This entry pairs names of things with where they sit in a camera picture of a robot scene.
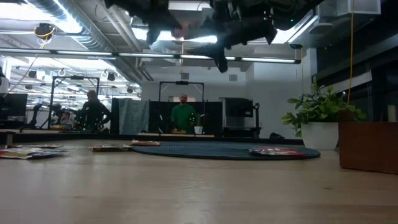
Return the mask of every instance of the monitor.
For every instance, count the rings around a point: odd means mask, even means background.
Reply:
[[[25,117],[27,94],[10,93],[6,97],[1,95],[0,119],[7,120],[9,117]]]
[[[225,98],[225,115],[253,117],[253,101],[245,98]]]

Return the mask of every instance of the exposed duct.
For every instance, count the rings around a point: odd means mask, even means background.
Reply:
[[[77,42],[90,51],[117,52],[117,49],[101,33],[90,18],[73,2],[69,0],[25,0],[28,4],[35,6],[41,11],[52,15],[59,22],[78,23],[82,30],[80,34],[89,37],[73,37]],[[131,66],[131,62],[123,58],[107,60],[113,64],[120,74],[130,82],[140,83],[142,80],[141,71]]]

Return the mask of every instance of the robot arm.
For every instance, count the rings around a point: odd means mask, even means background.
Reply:
[[[277,29],[287,30],[298,23],[309,10],[324,0],[210,0],[214,9],[212,21],[207,19],[201,29],[185,39],[217,35],[217,43],[188,50],[189,54],[206,55],[215,60],[220,72],[226,72],[228,63],[224,48],[265,37],[271,44]]]

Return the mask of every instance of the yellow cable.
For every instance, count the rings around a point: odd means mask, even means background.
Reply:
[[[353,82],[353,64],[354,64],[354,8],[355,0],[353,1],[353,7],[351,11],[351,56],[349,60],[349,88],[348,88],[348,98],[347,104],[349,105],[349,98],[351,97],[351,85]]]

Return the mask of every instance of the person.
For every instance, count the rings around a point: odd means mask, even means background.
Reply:
[[[61,124],[65,125],[67,129],[72,129],[73,128],[73,121],[70,119],[70,112],[65,111],[61,115]]]
[[[193,106],[187,104],[188,96],[181,94],[180,104],[172,110],[172,124],[174,131],[186,131],[187,134],[194,134],[196,112]]]
[[[88,101],[81,109],[86,118],[86,128],[97,131],[111,120],[111,112],[100,102],[94,90],[87,93],[87,99]]]

